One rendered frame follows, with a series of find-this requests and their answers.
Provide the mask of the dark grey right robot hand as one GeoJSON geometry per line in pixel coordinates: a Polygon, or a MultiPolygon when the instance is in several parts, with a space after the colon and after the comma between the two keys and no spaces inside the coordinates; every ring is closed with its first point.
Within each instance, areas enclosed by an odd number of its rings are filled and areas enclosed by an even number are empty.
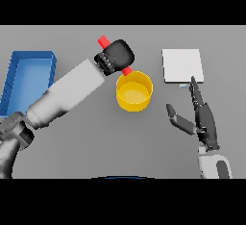
{"type": "Polygon", "coordinates": [[[192,123],[180,116],[170,104],[167,104],[166,110],[170,123],[188,135],[196,135],[206,146],[207,151],[219,150],[213,113],[209,104],[203,100],[202,92],[194,77],[191,77],[189,91],[195,112],[195,122],[192,123]]]}

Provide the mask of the yellow bowl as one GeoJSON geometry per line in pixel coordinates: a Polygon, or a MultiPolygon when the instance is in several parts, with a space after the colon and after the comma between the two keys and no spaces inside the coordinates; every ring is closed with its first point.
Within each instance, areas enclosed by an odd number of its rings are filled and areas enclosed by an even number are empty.
{"type": "Polygon", "coordinates": [[[154,85],[141,71],[121,75],[115,83],[115,98],[119,107],[126,112],[141,112],[152,98],[154,85]]]}

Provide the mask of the pale square measuring scale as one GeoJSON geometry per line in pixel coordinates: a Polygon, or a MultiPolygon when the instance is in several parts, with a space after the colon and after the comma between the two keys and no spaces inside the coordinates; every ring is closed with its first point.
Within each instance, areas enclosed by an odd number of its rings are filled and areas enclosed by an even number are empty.
{"type": "Polygon", "coordinates": [[[162,49],[163,79],[167,84],[188,84],[191,77],[204,82],[199,49],[162,49]]]}

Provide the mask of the blue tray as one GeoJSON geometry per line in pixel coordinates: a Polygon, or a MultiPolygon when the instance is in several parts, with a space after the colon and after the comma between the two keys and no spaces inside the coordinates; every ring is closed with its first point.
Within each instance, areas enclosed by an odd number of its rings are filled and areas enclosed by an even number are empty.
{"type": "Polygon", "coordinates": [[[0,117],[25,113],[53,85],[56,63],[53,51],[12,51],[0,96],[0,117]]]}

